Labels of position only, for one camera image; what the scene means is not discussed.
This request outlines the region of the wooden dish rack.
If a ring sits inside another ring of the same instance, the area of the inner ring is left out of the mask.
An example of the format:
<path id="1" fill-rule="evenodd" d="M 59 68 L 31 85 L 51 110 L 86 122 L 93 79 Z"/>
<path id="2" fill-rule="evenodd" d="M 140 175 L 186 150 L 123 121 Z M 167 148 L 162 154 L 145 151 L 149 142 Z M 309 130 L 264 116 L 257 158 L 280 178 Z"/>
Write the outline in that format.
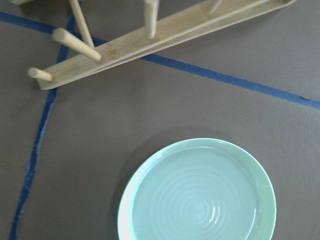
<path id="1" fill-rule="evenodd" d="M 159 1 L 143 3 L 144 26 L 100 46 L 94 46 L 82 10 L 70 1 L 80 37 L 64 28 L 52 31 L 56 42 L 77 55 L 46 69 L 31 67 L 27 75 L 40 89 L 51 90 L 149 54 L 287 7 L 289 0 L 206 0 L 163 19 Z"/>

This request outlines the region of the light green ceramic plate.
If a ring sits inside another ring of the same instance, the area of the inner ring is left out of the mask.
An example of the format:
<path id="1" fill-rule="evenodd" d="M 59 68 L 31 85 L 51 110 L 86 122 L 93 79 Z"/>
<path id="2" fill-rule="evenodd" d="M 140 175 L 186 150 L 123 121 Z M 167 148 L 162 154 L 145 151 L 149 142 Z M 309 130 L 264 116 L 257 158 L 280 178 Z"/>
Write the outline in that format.
<path id="1" fill-rule="evenodd" d="M 134 172 L 120 199 L 121 240 L 270 240 L 277 206 L 262 165 L 214 138 L 173 143 Z"/>

